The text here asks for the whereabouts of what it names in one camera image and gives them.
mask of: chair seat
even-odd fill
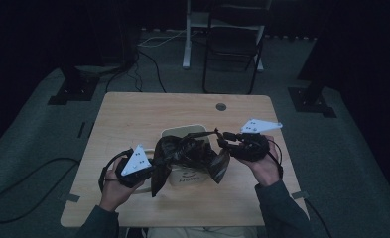
[[[216,54],[250,57],[257,54],[256,35],[252,30],[214,27],[207,38],[209,48]]]

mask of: dark sleeve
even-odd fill
[[[309,218],[281,180],[266,187],[257,184],[255,190],[269,238],[314,237]]]
[[[116,237],[118,232],[118,213],[109,212],[95,206],[85,223],[77,231],[76,238]]]

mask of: chair backrest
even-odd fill
[[[222,4],[210,11],[209,26],[214,20],[237,27],[267,26],[270,14],[266,7]]]

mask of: hand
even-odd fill
[[[274,141],[272,136],[266,136],[268,140]],[[278,154],[275,150],[275,144],[269,143],[270,153],[278,159]],[[242,164],[248,166],[256,177],[257,181],[262,186],[269,186],[279,180],[278,166],[269,155],[266,155],[262,160],[250,162],[245,160],[238,160]]]
[[[121,160],[122,158],[117,159],[113,164],[113,169],[107,171],[105,175],[106,181],[104,184],[104,190],[102,192],[101,202],[99,203],[99,207],[110,212],[115,211],[119,205],[126,202],[130,195],[144,183],[141,181],[133,188],[120,184],[117,180],[115,170]]]

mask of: wooden table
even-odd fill
[[[216,109],[224,103],[226,109]],[[106,163],[121,151],[155,148],[164,129],[200,124],[207,130],[239,132],[249,118],[278,122],[271,99],[259,95],[110,92],[105,95],[70,194],[62,225],[81,226],[101,193],[98,178]],[[281,130],[266,134],[281,147],[284,183],[290,193],[300,191]],[[219,152],[214,136],[212,148]],[[231,159],[220,184],[211,178],[201,184],[171,186],[168,182],[156,197],[150,192],[133,194],[117,212],[121,226],[260,226],[264,225],[250,170]],[[304,201],[297,203],[306,211]]]

